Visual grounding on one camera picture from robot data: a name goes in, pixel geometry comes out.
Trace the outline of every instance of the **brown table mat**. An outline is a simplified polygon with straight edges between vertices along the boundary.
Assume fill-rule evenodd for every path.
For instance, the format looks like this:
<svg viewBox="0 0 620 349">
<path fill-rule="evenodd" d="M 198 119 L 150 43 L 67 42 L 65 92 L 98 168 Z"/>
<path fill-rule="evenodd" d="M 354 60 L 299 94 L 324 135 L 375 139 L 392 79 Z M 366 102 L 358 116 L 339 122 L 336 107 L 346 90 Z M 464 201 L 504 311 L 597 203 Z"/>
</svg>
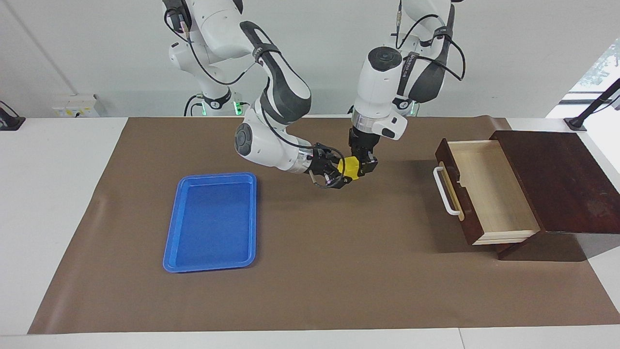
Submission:
<svg viewBox="0 0 620 349">
<path fill-rule="evenodd" d="M 337 190 L 239 157 L 240 119 L 130 119 L 29 333 L 400 329 L 618 324 L 588 262 L 498 261 L 466 245 L 432 178 L 441 138 L 505 120 L 410 119 L 374 173 Z M 347 148 L 348 119 L 292 134 Z M 241 270 L 162 267 L 179 180 L 251 171 L 258 246 Z"/>
</svg>

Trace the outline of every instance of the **black stand base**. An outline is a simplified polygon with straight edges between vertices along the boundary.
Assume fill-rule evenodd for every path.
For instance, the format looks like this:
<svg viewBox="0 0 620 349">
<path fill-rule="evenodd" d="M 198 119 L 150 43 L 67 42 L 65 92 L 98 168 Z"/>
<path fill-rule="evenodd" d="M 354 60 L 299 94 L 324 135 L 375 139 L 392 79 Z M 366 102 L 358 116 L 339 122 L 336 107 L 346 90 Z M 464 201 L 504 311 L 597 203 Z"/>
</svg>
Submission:
<svg viewBox="0 0 620 349">
<path fill-rule="evenodd" d="M 571 130 L 573 130 L 573 131 L 587 131 L 583 125 L 582 125 L 581 127 L 576 127 L 576 126 L 573 126 L 573 125 L 570 123 L 570 121 L 571 121 L 572 119 L 573 119 L 572 117 L 567 117 L 566 119 L 564 119 L 564 122 L 566 122 L 566 124 L 569 126 L 569 128 L 570 128 Z"/>
<path fill-rule="evenodd" d="M 25 117 L 16 117 L 17 119 L 17 124 L 14 126 L 0 126 L 0 131 L 17 131 L 19 130 L 20 127 L 22 127 L 22 124 L 24 123 L 24 121 L 26 121 Z"/>
</svg>

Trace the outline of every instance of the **drawer front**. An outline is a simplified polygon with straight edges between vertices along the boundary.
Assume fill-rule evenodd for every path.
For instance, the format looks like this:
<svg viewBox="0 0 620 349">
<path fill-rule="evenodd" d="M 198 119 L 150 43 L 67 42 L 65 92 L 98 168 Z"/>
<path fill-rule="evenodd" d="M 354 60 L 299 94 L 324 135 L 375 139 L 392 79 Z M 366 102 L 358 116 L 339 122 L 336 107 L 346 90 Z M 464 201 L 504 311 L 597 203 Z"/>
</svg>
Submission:
<svg viewBox="0 0 620 349">
<path fill-rule="evenodd" d="M 454 207 L 457 207 L 457 205 L 460 206 L 462 213 L 461 217 L 459 217 L 461 227 L 463 228 L 463 233 L 465 234 L 467 243 L 473 245 L 479 238 L 481 238 L 481 236 L 484 235 L 484 230 L 482 229 L 482 224 L 476 214 L 476 210 L 471 198 L 469 197 L 467 189 L 462 187 L 459 182 L 461 179 L 461 173 L 456 166 L 456 161 L 454 160 L 454 156 L 452 155 L 447 139 L 444 138 L 441 141 L 439 148 L 437 148 L 437 151 L 435 152 L 435 158 L 437 159 L 437 162 L 443 163 L 445 172 L 448 174 L 447 177 L 449 177 L 450 184 L 454 189 L 454 195 L 456 195 L 456 199 L 458 200 L 458 204 L 453 203 L 453 205 Z"/>
</svg>

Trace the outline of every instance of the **open drawer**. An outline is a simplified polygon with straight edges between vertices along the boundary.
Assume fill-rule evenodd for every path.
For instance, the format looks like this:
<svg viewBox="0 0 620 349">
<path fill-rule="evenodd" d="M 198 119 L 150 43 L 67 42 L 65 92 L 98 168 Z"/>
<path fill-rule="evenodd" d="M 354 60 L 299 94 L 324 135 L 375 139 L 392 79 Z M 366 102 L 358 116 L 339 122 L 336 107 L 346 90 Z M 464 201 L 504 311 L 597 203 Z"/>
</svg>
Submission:
<svg viewBox="0 0 620 349">
<path fill-rule="evenodd" d="M 498 141 L 443 140 L 438 161 L 444 205 L 459 216 L 469 244 L 518 243 L 540 231 Z"/>
<path fill-rule="evenodd" d="M 500 259 L 577 261 L 620 246 L 620 194 L 578 135 L 496 131 L 441 141 L 434 176 L 470 245 Z"/>
</svg>

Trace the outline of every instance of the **black stand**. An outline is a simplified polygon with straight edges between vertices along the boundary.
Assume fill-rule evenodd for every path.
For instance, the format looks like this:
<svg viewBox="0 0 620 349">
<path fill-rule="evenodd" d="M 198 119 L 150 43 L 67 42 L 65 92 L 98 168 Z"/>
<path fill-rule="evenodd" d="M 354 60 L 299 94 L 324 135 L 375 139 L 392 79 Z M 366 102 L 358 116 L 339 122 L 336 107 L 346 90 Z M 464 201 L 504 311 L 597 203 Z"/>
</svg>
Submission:
<svg viewBox="0 0 620 349">
<path fill-rule="evenodd" d="M 0 108 L 0 131 L 17 131 L 24 121 L 26 121 L 25 117 L 13 117 L 10 116 L 4 109 Z"/>
<path fill-rule="evenodd" d="M 601 96 L 599 96 L 599 98 L 592 102 L 592 104 L 590 104 L 590 106 L 587 107 L 583 111 L 583 113 L 579 114 L 578 117 L 568 117 L 564 119 L 564 121 L 573 131 L 587 131 L 583 126 L 583 122 L 585 121 L 585 119 L 587 119 L 588 116 L 592 115 L 592 113 L 594 113 L 600 106 L 602 106 L 603 103 L 605 103 L 619 89 L 620 79 L 617 79 L 615 83 L 611 84 L 611 86 L 607 90 L 605 90 L 605 92 L 603 92 Z"/>
</svg>

